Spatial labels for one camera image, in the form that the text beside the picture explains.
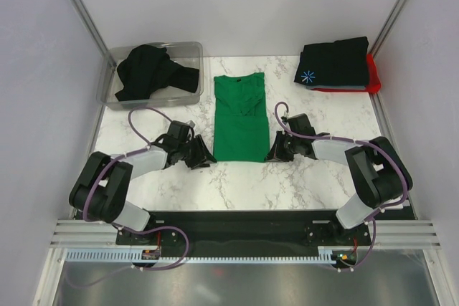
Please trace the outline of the green t shirt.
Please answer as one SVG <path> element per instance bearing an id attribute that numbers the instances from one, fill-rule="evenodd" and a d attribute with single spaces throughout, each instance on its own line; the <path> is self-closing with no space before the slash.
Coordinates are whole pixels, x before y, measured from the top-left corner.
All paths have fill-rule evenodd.
<path id="1" fill-rule="evenodd" d="M 270 150 L 265 74 L 214 78 L 213 155 L 218 161 L 262 163 Z"/>

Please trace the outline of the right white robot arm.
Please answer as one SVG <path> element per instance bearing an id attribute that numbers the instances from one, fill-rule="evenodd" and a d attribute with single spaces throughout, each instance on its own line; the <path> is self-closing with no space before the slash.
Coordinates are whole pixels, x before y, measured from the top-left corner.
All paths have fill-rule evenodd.
<path id="1" fill-rule="evenodd" d="M 307 136 L 278 131 L 265 160 L 290 162 L 297 154 L 349 167 L 355 194 L 336 211 L 335 221 L 328 226 L 328 235 L 337 244 L 347 243 L 355 227 L 391 201 L 403 201 L 413 187 L 410 173 L 383 136 L 354 141 L 328 133 Z"/>

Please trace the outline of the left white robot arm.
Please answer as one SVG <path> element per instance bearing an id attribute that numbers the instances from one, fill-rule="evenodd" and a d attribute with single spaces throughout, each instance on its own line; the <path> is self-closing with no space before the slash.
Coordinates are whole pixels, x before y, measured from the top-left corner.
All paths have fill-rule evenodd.
<path id="1" fill-rule="evenodd" d="M 127 227 L 140 243 L 149 244 L 157 236 L 157 226 L 150 222 L 147 210 L 126 201 L 129 185 L 133 179 L 179 161 L 191 170 L 217 162 L 200 135 L 174 138 L 163 134 L 145 148 L 118 156 L 96 151 L 72 187 L 69 203 L 83 212 L 84 220 Z"/>

